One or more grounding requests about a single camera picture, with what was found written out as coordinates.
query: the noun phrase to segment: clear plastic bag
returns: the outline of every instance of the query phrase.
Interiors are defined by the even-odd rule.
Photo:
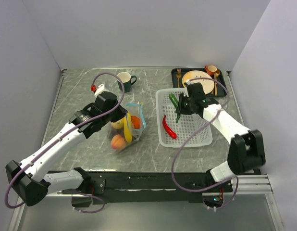
[[[110,123],[108,132],[111,148],[118,151],[139,141],[147,127],[142,113],[142,103],[128,103],[124,108],[128,111],[127,115],[115,123]]]

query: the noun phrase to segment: red chili pepper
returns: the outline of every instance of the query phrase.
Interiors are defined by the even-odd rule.
[[[166,132],[169,134],[169,136],[171,136],[172,139],[177,138],[176,133],[174,131],[172,131],[172,129],[167,125],[166,115],[164,115],[164,117],[163,117],[162,125],[163,125],[164,129],[166,130]]]

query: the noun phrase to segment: gold fork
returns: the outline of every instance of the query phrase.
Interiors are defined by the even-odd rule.
[[[176,70],[176,77],[177,77],[177,80],[178,80],[178,84],[177,84],[177,87],[180,88],[181,85],[180,85],[180,78],[181,78],[181,69],[177,69]]]

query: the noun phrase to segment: mug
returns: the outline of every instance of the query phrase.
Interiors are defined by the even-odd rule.
[[[125,92],[130,92],[131,86],[134,83],[136,83],[136,81],[137,81],[137,77],[136,76],[131,76],[128,72],[121,72],[121,73],[118,74],[118,77],[123,82]],[[121,86],[121,83],[119,81],[118,81],[118,84],[119,84],[120,90],[122,90],[122,86]]]
[[[205,70],[207,74],[209,74],[210,76],[213,76],[218,71],[218,68],[214,65],[209,65],[209,66],[206,65]]]

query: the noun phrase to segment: basket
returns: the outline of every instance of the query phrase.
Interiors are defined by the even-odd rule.
[[[207,123],[199,115],[181,115],[178,123],[176,124],[175,107],[169,99],[169,94],[172,93],[179,98],[181,93],[187,94],[187,89],[183,88],[171,88],[161,89],[156,92],[156,114],[157,114],[157,126],[159,142],[164,147],[179,148],[183,142],[191,136],[196,130]],[[166,115],[166,122],[169,127],[176,133],[177,138],[172,139],[165,131],[162,125],[162,119]],[[194,136],[185,147],[200,147],[210,145],[212,142],[212,134],[210,126],[202,130],[196,136]]]

